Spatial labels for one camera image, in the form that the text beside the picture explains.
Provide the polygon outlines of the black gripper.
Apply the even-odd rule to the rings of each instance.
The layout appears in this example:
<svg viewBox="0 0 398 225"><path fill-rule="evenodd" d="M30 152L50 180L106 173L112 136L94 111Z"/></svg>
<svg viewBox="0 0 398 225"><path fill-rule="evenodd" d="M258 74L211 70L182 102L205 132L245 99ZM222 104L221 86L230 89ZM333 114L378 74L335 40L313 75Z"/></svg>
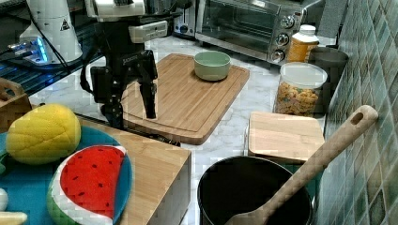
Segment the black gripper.
<svg viewBox="0 0 398 225"><path fill-rule="evenodd" d="M123 109L120 103L127 85L140 84L140 92L149 119L156 118L154 80L158 72L154 53L143 43L132 43L126 22L99 22L95 26L96 43L106 59L105 67L92 68L93 94L112 128L123 127Z"/></svg>

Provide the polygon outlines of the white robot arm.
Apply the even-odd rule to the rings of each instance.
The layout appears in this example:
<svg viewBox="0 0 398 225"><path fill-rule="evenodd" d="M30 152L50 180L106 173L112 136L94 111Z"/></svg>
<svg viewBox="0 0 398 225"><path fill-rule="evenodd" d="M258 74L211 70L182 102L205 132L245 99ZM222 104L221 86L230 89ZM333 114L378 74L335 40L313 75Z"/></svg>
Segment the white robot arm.
<svg viewBox="0 0 398 225"><path fill-rule="evenodd" d="M148 14L145 0L84 0L95 18L94 44L80 75L81 87L101 105L113 128L124 127L121 98L129 83L139 83L145 115L156 117L158 78L154 53L145 43L167 35L170 12Z"/></svg>

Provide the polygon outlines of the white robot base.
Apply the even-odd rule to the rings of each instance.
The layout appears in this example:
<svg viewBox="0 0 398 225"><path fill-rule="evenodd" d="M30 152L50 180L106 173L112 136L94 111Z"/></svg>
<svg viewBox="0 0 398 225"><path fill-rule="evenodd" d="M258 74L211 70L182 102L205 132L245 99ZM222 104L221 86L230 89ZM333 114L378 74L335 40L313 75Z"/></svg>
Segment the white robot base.
<svg viewBox="0 0 398 225"><path fill-rule="evenodd" d="M67 0L26 0L31 24L20 41L33 44L26 60L38 66L70 63L82 56Z"/></svg>

